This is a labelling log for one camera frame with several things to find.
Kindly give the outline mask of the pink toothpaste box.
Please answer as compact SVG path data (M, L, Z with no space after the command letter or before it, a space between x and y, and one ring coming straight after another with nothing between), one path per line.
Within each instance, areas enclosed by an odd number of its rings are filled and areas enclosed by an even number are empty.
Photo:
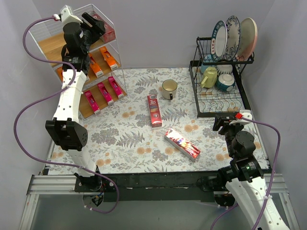
M101 82L97 84L101 94L103 95L104 99L106 100L108 105L111 105L114 103L113 98L111 94L107 91L105 85Z
M113 76L108 77L108 81L111 87L113 88L114 92L116 93L117 97L119 99L122 98L124 96L124 93L120 88L120 86L118 85L118 83L116 82L116 80L114 79L114 77Z
M91 91L85 91L84 94L85 94L85 97L86 97L89 105L91 106L94 114L100 113L100 108L99 108L96 100L94 99L94 96L92 95Z

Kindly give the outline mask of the orange toothpaste box top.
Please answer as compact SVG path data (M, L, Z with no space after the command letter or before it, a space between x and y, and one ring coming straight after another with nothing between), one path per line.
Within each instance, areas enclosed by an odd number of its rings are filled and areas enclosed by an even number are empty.
M93 58L93 55L91 53L89 53L89 58L90 58L90 67L91 67L92 71L94 72L95 76L97 78L102 77L103 71L100 68L100 66L97 64L97 62L95 61L95 59Z

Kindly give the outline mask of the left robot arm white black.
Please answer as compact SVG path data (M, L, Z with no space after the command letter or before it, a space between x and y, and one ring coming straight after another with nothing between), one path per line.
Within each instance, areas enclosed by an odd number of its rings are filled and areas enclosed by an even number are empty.
M83 86L90 67L89 50L93 43L105 33L104 22L84 12L81 18L63 9L60 19L63 23L66 44L61 51L62 87L59 104L52 120L45 127L56 145L66 151L80 169L75 176L81 185L96 192L102 187L102 178L97 176L98 166L82 148L88 140L88 132L79 123L79 105Z

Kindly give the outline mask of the orange toothpaste box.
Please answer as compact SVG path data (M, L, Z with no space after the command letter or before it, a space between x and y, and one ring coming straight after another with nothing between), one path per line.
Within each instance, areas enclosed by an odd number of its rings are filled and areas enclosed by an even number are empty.
M103 71L100 68L100 66L97 64L97 62L95 61L95 59L93 58L93 55L91 53L89 53L89 58L90 58L90 67L91 67L92 71L94 72L95 76L97 78L102 77Z
M108 49L103 46L101 48L99 48L100 53L102 54L105 62L109 65L109 67L111 68L111 70L116 70L118 68L118 64L117 61L115 60L115 58L109 53Z
M57 74L58 74L58 76L59 76L59 79L60 79L61 81L63 81L63 75L62 75L63 70L62 70L62 67L57 68L57 69L56 69L56 72L57 72Z

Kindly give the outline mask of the red 3D toothpaste box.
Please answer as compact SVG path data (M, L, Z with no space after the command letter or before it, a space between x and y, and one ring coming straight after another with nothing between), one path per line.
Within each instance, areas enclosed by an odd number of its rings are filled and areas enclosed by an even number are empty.
M172 128L165 133L164 138L193 162L201 153L195 145Z
M151 118L152 128L157 128L162 126L162 118L160 114L158 99L156 94L147 96L149 114Z
M109 23L103 20L97 13L93 14L93 18L104 22L105 34L101 37L101 40L104 43L108 43L116 39L115 30Z

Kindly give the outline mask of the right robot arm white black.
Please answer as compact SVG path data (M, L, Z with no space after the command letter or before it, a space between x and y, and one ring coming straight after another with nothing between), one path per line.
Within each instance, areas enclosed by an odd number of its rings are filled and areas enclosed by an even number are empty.
M220 168L211 187L228 190L253 230L287 230L270 195L272 180L266 184L264 173L254 156L254 136L244 131L252 122L249 110L231 116L215 116L213 130L225 137L230 165Z

